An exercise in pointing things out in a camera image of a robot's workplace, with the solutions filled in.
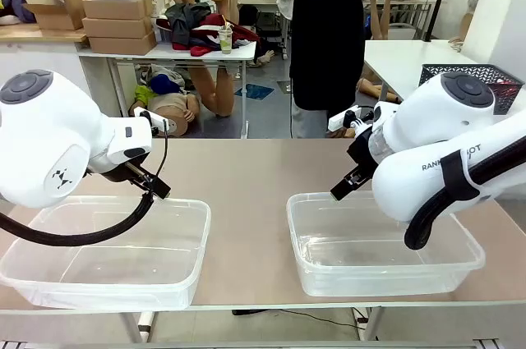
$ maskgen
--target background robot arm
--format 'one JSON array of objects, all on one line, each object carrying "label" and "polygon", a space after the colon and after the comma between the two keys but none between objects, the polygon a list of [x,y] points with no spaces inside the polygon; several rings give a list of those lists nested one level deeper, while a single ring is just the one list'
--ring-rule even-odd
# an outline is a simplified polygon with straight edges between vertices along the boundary
[{"label": "background robot arm", "polygon": [[405,243],[421,249],[440,214],[526,182],[526,112],[495,124],[494,107],[491,90],[461,73],[434,77],[400,106],[379,103],[373,125],[354,124],[358,167],[333,195],[372,178],[379,207],[409,223]]},{"label": "background robot arm", "polygon": [[60,74],[32,70],[0,89],[0,115],[0,194],[13,204],[29,208],[56,204],[75,190],[86,173],[131,181],[146,191],[129,219],[100,233],[57,236],[32,231],[0,215],[0,227],[17,236],[55,246],[105,241],[138,223],[154,195],[165,198],[169,193],[158,174],[141,167],[152,144],[148,113],[106,117]]}]

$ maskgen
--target wooden countertop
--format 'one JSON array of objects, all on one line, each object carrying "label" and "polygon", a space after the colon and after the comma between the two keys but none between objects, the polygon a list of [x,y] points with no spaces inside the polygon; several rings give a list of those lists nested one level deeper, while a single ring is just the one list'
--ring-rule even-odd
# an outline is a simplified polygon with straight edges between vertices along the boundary
[{"label": "wooden countertop", "polygon": [[[353,167],[348,140],[171,140],[161,177],[171,196],[205,201],[212,221],[194,309],[526,303],[526,235],[496,202],[458,214],[487,253],[487,264],[455,292],[431,296],[319,298],[307,296],[296,270],[287,224],[291,195],[328,191]],[[145,167],[164,152],[155,141]],[[87,177],[77,195],[140,195],[126,183]],[[16,208],[28,223],[37,211]],[[13,236],[0,231],[0,255]],[[0,314],[43,310],[0,287]],[[53,313],[96,313],[54,310]]]},{"label": "wooden countertop", "polygon": [[35,23],[0,26],[0,43],[45,42],[81,43],[86,40],[84,29],[41,30]]}]

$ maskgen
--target black garment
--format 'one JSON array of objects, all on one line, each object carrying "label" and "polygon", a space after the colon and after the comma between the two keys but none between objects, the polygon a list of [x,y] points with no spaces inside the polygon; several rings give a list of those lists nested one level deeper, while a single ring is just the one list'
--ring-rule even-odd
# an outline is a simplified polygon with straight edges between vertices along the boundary
[{"label": "black garment", "polygon": [[351,107],[364,54],[362,0],[294,0],[290,76],[298,107],[329,114]]},{"label": "black garment", "polygon": [[190,30],[199,27],[201,22],[212,13],[206,2],[196,4],[174,4],[166,10],[166,17],[172,28],[172,42],[190,45]]}]

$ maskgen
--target black basket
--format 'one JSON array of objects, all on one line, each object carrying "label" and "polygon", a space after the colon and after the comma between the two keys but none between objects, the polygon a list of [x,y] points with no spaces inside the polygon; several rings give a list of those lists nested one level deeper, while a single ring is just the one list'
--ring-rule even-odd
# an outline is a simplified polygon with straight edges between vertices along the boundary
[{"label": "black basket", "polygon": [[463,72],[488,85],[496,98],[495,115],[506,115],[524,83],[491,64],[424,64],[420,85],[444,72]]}]

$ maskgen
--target open cardboard box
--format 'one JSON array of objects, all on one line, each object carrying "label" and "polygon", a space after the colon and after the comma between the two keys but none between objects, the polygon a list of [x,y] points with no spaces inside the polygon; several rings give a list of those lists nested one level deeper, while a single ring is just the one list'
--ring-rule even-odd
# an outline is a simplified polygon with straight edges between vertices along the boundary
[{"label": "open cardboard box", "polygon": [[77,30],[85,17],[82,0],[26,0],[40,29]]}]

